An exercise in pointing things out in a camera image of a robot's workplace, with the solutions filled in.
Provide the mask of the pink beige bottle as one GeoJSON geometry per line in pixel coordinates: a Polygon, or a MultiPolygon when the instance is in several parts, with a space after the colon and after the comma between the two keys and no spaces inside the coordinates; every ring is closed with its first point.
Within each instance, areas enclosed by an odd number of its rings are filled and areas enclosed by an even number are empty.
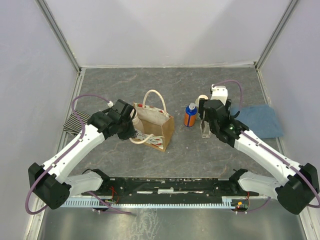
{"type": "Polygon", "coordinates": [[[145,133],[144,125],[143,125],[142,121],[137,116],[135,116],[133,118],[132,123],[133,123],[134,128],[137,131],[139,131],[143,134],[145,133]]]}

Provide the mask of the blue orange spray bottle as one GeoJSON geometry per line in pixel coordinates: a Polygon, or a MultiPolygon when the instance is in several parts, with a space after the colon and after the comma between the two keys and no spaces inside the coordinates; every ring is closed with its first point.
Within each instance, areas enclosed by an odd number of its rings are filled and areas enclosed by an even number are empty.
{"type": "Polygon", "coordinates": [[[195,103],[190,103],[186,108],[185,108],[185,115],[184,115],[184,125],[188,128],[192,127],[197,118],[197,106],[195,103]]]}

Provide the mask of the watermelon print canvas bag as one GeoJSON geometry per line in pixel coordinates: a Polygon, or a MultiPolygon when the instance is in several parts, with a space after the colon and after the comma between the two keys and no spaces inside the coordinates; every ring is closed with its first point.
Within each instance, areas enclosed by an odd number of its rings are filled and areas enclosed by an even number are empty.
{"type": "Polygon", "coordinates": [[[143,123],[144,133],[137,131],[136,137],[129,140],[135,145],[146,145],[161,152],[165,152],[175,130],[174,117],[167,111],[166,103],[162,95],[154,89],[150,89],[144,95],[142,103],[133,103],[134,118],[137,116],[143,123]],[[156,94],[161,100],[162,107],[157,108],[147,104],[149,94],[156,94]]]}

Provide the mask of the black white striped cloth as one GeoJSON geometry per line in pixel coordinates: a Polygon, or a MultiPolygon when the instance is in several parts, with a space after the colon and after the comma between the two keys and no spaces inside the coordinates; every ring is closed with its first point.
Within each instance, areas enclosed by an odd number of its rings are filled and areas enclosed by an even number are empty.
{"type": "MultiPolygon", "coordinates": [[[[80,119],[83,121],[83,123],[86,125],[91,115],[82,111],[76,111],[76,113],[78,114],[80,119]]],[[[73,136],[76,136],[80,133],[81,130],[82,130],[82,125],[79,119],[75,116],[74,113],[72,113],[64,123],[63,131],[73,136]]]]}

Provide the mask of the white square bottle dark cap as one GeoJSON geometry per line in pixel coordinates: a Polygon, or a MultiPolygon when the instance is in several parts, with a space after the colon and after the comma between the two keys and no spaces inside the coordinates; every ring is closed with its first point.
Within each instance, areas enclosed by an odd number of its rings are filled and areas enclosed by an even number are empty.
{"type": "Polygon", "coordinates": [[[231,99],[227,99],[226,103],[225,103],[225,109],[227,111],[230,111],[231,105],[232,105],[232,100],[231,99]]]}

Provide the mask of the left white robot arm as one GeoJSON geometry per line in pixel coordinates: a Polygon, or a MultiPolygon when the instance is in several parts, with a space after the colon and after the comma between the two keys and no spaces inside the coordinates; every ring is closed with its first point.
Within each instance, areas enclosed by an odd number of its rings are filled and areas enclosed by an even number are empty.
{"type": "Polygon", "coordinates": [[[127,110],[108,108],[94,113],[84,129],[59,153],[42,165],[28,168],[30,193],[34,193],[47,207],[55,210],[72,196],[86,192],[106,195],[110,191],[109,177],[99,169],[70,176],[71,171],[95,147],[109,137],[120,140],[135,136],[132,106],[127,110]]]}

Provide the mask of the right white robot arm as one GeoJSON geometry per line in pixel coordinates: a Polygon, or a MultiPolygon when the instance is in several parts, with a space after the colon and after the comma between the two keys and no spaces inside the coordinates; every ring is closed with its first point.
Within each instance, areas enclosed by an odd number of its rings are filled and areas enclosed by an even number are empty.
{"type": "Polygon", "coordinates": [[[306,207],[320,207],[311,203],[320,199],[318,172],[312,164],[301,165],[267,145],[230,114],[228,102],[201,99],[199,114],[208,123],[210,132],[221,142],[249,156],[271,174],[266,177],[243,170],[228,184],[233,195],[255,192],[276,199],[294,215],[300,214],[306,207]]]}

